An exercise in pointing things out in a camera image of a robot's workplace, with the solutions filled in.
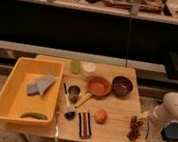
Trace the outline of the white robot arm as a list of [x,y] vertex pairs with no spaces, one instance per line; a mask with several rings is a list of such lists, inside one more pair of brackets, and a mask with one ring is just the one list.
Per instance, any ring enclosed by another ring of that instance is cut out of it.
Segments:
[[138,116],[139,119],[149,120],[151,123],[165,127],[173,120],[178,121],[178,93],[168,92],[163,96],[163,102]]

